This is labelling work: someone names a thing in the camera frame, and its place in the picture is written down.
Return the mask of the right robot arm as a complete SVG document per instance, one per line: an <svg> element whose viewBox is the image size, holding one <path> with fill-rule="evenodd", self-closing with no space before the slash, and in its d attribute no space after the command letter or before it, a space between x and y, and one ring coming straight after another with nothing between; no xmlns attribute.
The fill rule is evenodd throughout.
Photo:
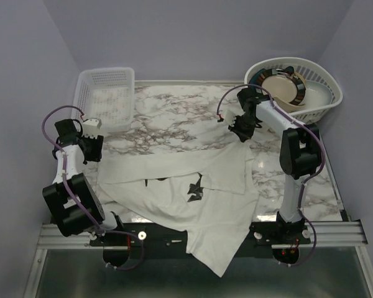
<svg viewBox="0 0 373 298"><path fill-rule="evenodd" d="M308 219L303 214L303 203L308 182L319 175L325 166L325 153L315 124L303 122L288 115L264 88L242 84L237 93L243 115L221 117L228 129L240 141L252 138L254 130L263 122L281 138L279 163L285 173L285 189L280 210L271 228L256 229L280 243L288 243L305 231Z"/></svg>

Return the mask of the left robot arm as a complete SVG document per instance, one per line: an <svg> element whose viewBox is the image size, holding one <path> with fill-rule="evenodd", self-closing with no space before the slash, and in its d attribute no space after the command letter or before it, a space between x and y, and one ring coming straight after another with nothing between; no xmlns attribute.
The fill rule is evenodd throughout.
<svg viewBox="0 0 373 298"><path fill-rule="evenodd" d="M98 232L112 245L125 239L125 229L117 214L105 211L83 167L102 158L104 137L99 119L65 119L55 123L58 137L52 141L57 173L42 195L63 236Z"/></svg>

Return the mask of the white printed t shirt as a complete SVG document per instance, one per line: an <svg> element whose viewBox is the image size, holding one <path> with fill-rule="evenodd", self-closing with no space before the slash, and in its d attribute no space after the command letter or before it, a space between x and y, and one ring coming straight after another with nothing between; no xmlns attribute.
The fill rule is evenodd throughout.
<svg viewBox="0 0 373 298"><path fill-rule="evenodd" d="M98 167L97 195L113 211L130 211L186 232L186 252L223 276L249 233L258 192L248 143L222 149L118 156Z"/></svg>

